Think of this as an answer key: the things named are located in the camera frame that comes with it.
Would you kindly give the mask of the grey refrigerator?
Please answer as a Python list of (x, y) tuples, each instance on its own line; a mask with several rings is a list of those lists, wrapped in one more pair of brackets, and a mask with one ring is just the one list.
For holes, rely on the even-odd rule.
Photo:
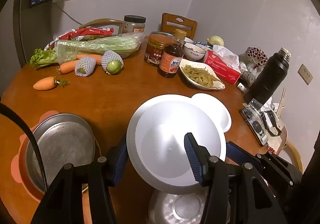
[(1, 10), (1, 93), (29, 62), (35, 49), (53, 39), (52, 2), (30, 6), (30, 0), (7, 0)]

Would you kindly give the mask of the wall power outlet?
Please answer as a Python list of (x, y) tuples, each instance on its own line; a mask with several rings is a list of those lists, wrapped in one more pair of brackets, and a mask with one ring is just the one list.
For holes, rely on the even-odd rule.
[(309, 72), (309, 70), (307, 69), (306, 66), (304, 66), (304, 64), (301, 64), (299, 70), (298, 70), (298, 74), (300, 75), (300, 77), (304, 80), (304, 82), (307, 85), (310, 85), (313, 76), (312, 74)]

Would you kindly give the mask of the curved wooden chair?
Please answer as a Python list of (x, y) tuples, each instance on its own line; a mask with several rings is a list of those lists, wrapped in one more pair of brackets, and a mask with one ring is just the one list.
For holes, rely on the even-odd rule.
[(116, 19), (110, 19), (110, 18), (100, 18), (92, 20), (88, 23), (85, 23), (81, 26), (79, 26), (79, 29), (82, 28), (88, 28), (94, 26), (95, 28), (99, 26), (105, 26), (105, 25), (115, 25), (118, 26), (118, 35), (123, 33), (123, 21), (122, 20), (116, 20)]

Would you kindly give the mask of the middle carrot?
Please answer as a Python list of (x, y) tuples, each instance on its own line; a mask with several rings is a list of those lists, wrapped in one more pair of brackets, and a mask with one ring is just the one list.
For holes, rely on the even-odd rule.
[(59, 74), (68, 74), (75, 70), (75, 66), (77, 63), (77, 60), (65, 62), (58, 67), (57, 71), (59, 72)]

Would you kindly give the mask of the large instant noodle bowl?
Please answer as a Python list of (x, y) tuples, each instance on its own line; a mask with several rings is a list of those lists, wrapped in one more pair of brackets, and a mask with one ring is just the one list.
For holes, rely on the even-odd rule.
[(200, 187), (184, 149), (189, 132), (209, 154), (225, 160), (225, 133), (190, 97), (160, 95), (136, 109), (127, 128), (127, 150), (136, 172), (150, 186), (178, 195)]

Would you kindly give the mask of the pink crab shaped plate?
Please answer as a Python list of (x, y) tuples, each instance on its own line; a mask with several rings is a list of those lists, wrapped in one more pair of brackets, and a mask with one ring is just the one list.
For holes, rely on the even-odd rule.
[(15, 182), (21, 184), (29, 196), (34, 199), (36, 202), (40, 202), (43, 198), (43, 192), (39, 191), (38, 188), (31, 181), (27, 166), (25, 155), (27, 152), (27, 145), (29, 139), (26, 134), (23, 134), (19, 137), (20, 147), (18, 153), (13, 157), (11, 161), (11, 175)]

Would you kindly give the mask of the black thermos flask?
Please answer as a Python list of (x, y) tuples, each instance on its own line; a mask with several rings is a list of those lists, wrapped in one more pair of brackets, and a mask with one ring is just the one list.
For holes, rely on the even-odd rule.
[(263, 106), (273, 95), (287, 76), (291, 52), (285, 48), (274, 53), (265, 64), (262, 72), (244, 94), (244, 101), (249, 104), (253, 99)]

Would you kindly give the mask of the yellow shell shaped plate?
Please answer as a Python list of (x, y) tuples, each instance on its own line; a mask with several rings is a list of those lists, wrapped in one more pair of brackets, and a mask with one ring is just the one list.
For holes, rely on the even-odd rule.
[[(98, 140), (96, 138), (95, 139), (95, 155), (94, 155), (94, 158), (98, 158), (102, 155), (102, 152), (101, 152), (101, 148), (100, 148), (100, 145), (98, 143)], [(88, 184), (82, 184), (82, 193), (86, 192), (88, 190)]]

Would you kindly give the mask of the clear jar black lid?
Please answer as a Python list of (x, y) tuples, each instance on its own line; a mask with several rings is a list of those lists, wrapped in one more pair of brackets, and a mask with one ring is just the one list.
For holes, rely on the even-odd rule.
[(125, 15), (122, 33), (144, 32), (146, 18), (136, 15)]

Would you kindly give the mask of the yellow tape roll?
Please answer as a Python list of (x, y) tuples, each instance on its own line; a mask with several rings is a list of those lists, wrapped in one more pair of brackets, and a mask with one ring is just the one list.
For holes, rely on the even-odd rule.
[(225, 45), (224, 40), (219, 36), (211, 36), (210, 38), (207, 38), (207, 42), (211, 46), (214, 46), (214, 45), (224, 46)]

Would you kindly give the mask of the red snack bag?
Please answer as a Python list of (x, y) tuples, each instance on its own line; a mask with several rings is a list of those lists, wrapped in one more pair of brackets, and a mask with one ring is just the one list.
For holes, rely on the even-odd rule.
[(44, 50), (53, 49), (58, 40), (89, 41), (96, 38), (112, 36), (114, 28), (82, 28), (71, 29), (46, 45)]

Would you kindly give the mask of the right netted green fruit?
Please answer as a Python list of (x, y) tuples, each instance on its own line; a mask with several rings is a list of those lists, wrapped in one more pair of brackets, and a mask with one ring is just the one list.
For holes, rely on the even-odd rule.
[(123, 69), (124, 63), (120, 55), (112, 50), (107, 50), (101, 58), (101, 66), (106, 74), (115, 75)]

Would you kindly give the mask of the small white bottle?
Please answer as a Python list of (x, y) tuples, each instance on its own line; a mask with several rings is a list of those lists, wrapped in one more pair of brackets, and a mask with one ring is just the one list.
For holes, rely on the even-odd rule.
[(247, 91), (247, 88), (240, 82), (238, 85), (237, 85), (237, 88), (242, 92), (242, 93), (245, 93)]

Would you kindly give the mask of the red sauce jar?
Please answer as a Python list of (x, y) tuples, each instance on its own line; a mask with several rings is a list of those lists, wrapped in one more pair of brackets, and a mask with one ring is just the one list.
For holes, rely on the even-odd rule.
[(166, 32), (150, 33), (146, 46), (144, 61), (152, 66), (159, 66), (163, 50), (172, 43), (173, 35)]

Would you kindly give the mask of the white plate of vegetables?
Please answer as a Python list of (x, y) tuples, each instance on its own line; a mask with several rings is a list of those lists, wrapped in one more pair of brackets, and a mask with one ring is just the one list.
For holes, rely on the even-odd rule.
[(225, 84), (216, 76), (212, 68), (205, 63), (182, 59), (180, 70), (187, 81), (199, 89), (225, 89)]

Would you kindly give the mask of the netted green fruit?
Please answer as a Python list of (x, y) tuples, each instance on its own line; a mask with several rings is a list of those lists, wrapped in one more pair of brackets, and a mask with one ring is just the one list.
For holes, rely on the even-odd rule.
[(89, 76), (93, 73), (96, 63), (96, 59), (89, 56), (85, 56), (84, 58), (79, 59), (74, 70), (76, 76)]
[(106, 74), (115, 75), (123, 69), (124, 63), (120, 55), (112, 50), (107, 50), (101, 58), (101, 66)]

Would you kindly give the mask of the red tissue box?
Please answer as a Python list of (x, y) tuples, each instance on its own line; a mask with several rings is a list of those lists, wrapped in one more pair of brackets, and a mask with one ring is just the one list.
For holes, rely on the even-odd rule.
[(224, 46), (214, 45), (207, 50), (203, 62), (230, 84), (234, 85), (240, 78), (239, 57)]

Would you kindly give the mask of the bagged celery bunch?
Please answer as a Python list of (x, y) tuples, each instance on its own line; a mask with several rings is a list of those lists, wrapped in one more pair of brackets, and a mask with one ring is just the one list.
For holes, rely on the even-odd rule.
[(130, 32), (90, 41), (59, 39), (54, 42), (52, 48), (35, 49), (29, 63), (33, 68), (38, 69), (74, 61), (78, 54), (103, 55), (107, 50), (114, 51), (124, 59), (139, 49), (144, 37), (143, 32)]

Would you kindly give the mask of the left netted green fruit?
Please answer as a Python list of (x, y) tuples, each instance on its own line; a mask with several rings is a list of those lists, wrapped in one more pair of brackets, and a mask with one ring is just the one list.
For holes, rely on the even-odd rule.
[(74, 70), (76, 76), (89, 76), (93, 73), (96, 63), (96, 59), (89, 56), (85, 56), (84, 58), (79, 59)]

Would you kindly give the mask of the small instant noodle bowl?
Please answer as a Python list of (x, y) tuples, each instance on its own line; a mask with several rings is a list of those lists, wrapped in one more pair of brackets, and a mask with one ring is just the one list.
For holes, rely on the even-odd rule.
[(197, 93), (191, 97), (191, 100), (212, 120), (219, 124), (224, 133), (229, 131), (232, 125), (231, 115), (219, 99), (209, 94)]

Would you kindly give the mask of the round metal pan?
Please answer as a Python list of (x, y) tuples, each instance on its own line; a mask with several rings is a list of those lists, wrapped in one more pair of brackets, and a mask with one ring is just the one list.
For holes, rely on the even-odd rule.
[(95, 155), (95, 137), (87, 121), (71, 113), (52, 115), (36, 126), (34, 137), (42, 157), (47, 184), (61, 168), (90, 164)]

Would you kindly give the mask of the red white patterned ornament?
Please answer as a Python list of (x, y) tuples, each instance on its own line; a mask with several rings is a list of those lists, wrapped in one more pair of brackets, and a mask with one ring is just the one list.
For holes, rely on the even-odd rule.
[(253, 61), (258, 67), (263, 67), (268, 61), (268, 58), (265, 52), (258, 47), (250, 46), (247, 48), (245, 53), (247, 57), (251, 61)]

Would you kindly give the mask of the stainless steel bowl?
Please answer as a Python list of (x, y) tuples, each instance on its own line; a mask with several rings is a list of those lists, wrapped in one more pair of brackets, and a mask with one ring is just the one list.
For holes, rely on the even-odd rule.
[(176, 195), (155, 190), (149, 203), (149, 223), (200, 223), (208, 188)]

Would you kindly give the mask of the dark soy sauce bottle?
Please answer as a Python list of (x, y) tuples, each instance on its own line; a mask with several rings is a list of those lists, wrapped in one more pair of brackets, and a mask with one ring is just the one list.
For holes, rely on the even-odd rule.
[(181, 29), (174, 31), (171, 43), (163, 50), (162, 58), (158, 66), (158, 73), (166, 78), (173, 78), (184, 56), (183, 46), (187, 33)]

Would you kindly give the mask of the carrot in front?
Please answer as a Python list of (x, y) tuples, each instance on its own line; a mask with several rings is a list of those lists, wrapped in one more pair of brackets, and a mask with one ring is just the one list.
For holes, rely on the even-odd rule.
[(43, 78), (33, 85), (33, 89), (37, 91), (48, 91), (56, 86), (65, 87), (68, 81), (65, 79), (57, 79), (55, 76)]

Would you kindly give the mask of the white ceramic bowl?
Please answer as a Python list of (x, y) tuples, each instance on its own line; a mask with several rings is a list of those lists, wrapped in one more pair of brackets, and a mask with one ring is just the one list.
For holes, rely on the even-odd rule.
[(183, 46), (184, 56), (191, 61), (199, 61), (204, 58), (206, 51), (192, 43)]

